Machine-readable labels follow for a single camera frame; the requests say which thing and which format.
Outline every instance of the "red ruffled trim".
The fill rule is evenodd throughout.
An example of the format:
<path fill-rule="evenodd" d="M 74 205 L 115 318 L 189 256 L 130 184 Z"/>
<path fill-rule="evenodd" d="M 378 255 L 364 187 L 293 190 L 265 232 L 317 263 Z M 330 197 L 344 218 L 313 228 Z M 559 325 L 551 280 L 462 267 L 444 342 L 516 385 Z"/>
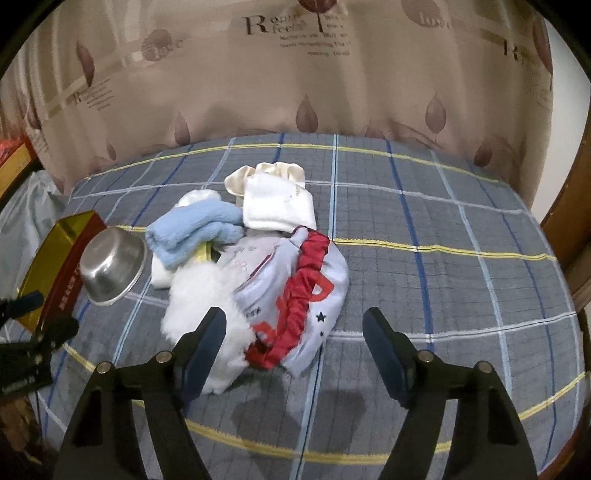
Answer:
<path fill-rule="evenodd" d="M 308 238 L 300 247 L 301 253 L 295 274 L 288 278 L 283 295 L 277 298 L 279 310 L 277 328 L 275 332 L 265 332 L 267 338 L 272 340 L 272 345 L 266 345 L 257 339 L 246 350 L 246 360 L 253 367 L 266 370 L 273 368 L 300 341 L 306 326 L 312 291 L 317 284 L 317 279 L 320 278 L 322 262 L 330 245 L 330 239 L 326 235 L 308 230 Z"/>

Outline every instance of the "metal screw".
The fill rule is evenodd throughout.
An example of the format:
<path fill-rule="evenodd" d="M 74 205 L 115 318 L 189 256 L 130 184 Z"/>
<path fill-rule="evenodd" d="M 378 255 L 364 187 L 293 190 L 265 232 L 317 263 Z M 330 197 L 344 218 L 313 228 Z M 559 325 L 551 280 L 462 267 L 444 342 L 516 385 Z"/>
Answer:
<path fill-rule="evenodd" d="M 96 371 L 100 374 L 105 374 L 111 370 L 111 362 L 101 362 L 96 366 Z"/>
<path fill-rule="evenodd" d="M 478 362 L 478 370 L 483 373 L 489 374 L 492 372 L 492 365 L 489 362 Z"/>
<path fill-rule="evenodd" d="M 433 355 L 429 350 L 420 350 L 417 354 L 417 357 L 421 362 L 425 362 L 427 364 L 433 361 L 435 355 Z"/>
<path fill-rule="evenodd" d="M 173 357 L 173 353 L 169 352 L 168 350 L 162 350 L 156 354 L 156 361 L 159 364 L 165 364 L 166 362 L 170 362 L 171 358 Z"/>

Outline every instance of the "stainless steel bowl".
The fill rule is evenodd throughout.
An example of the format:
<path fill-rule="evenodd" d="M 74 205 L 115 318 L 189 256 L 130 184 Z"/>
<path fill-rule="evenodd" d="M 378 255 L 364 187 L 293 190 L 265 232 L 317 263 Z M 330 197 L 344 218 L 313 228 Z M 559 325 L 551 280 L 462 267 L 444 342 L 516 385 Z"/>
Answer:
<path fill-rule="evenodd" d="M 99 306 L 114 304 L 138 281 L 147 255 L 143 236 L 117 227 L 96 235 L 80 257 L 80 276 L 89 300 Z"/>

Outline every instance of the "plaid bedsheet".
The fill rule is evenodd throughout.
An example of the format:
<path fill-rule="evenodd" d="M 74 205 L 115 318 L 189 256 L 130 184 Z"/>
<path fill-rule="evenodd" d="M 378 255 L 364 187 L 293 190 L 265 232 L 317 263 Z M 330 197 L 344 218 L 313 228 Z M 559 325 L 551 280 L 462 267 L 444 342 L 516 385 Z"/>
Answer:
<path fill-rule="evenodd" d="M 350 288 L 335 331 L 302 378 L 247 370 L 219 396 L 193 402 L 189 429 L 213 479 L 376 479 L 405 410 L 383 386 L 361 334 L 378 306 L 395 330 L 446 362 L 491 362 L 520 413 L 538 470 L 558 454 L 583 405 L 582 347 L 556 259 L 529 211 L 503 182 L 459 158 L 332 135 L 277 134 L 181 147 L 81 181 L 67 215 L 94 209 L 108 225 L 141 230 L 187 191 L 211 188 L 242 165 L 295 162 L 305 171 L 319 230 L 347 259 Z M 98 362 L 145 362 L 168 292 L 146 268 L 111 307 L 83 291 L 80 332 L 52 362 L 41 392 L 55 447 Z M 19 326 L 10 335 L 18 337 Z M 453 431 L 450 401 L 430 478 L 441 477 Z M 140 407 L 149 478 L 161 478 Z"/>

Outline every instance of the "light blue fluffy cloth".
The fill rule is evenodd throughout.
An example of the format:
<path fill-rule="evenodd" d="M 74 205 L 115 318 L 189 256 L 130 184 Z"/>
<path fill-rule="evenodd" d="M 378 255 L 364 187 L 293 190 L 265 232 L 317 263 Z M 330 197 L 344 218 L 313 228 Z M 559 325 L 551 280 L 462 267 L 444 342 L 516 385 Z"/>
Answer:
<path fill-rule="evenodd" d="M 173 208 L 146 228 L 146 242 L 167 270 L 185 263 L 202 242 L 229 245 L 243 236 L 242 209 L 221 200 Z"/>

